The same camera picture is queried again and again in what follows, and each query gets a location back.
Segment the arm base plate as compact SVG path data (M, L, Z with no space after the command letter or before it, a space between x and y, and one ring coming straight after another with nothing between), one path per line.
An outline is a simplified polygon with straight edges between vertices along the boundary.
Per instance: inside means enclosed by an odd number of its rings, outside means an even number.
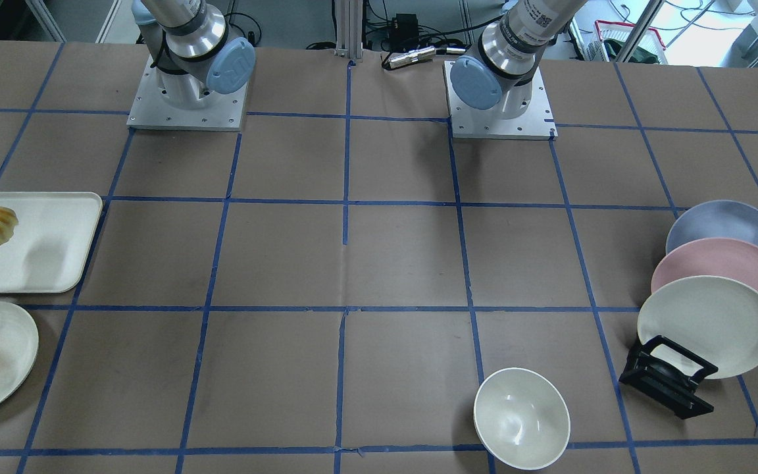
M514 88L493 108L476 110L455 93L450 79L453 65L454 62L444 63L444 76L455 138L549 140L557 137L540 68L529 84Z
M126 125L147 131L240 132L249 86L229 94L189 74L168 74L145 61Z

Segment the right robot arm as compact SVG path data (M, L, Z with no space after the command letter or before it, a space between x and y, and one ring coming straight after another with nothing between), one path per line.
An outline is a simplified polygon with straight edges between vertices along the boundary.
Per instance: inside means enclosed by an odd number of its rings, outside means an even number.
M213 6L143 1L145 45L0 40L0 192L114 194L128 152L148 133L124 123L150 78L192 79L199 104L228 102L249 81L255 51Z

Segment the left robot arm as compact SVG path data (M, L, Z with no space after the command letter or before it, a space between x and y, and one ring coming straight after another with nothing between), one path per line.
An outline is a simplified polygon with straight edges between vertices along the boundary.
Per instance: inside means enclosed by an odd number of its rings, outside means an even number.
M486 24L478 40L455 60L451 89L474 110L496 108L514 87L532 81L544 46L587 1L517 1ZM647 8L629 33L617 61L626 62L655 18Z

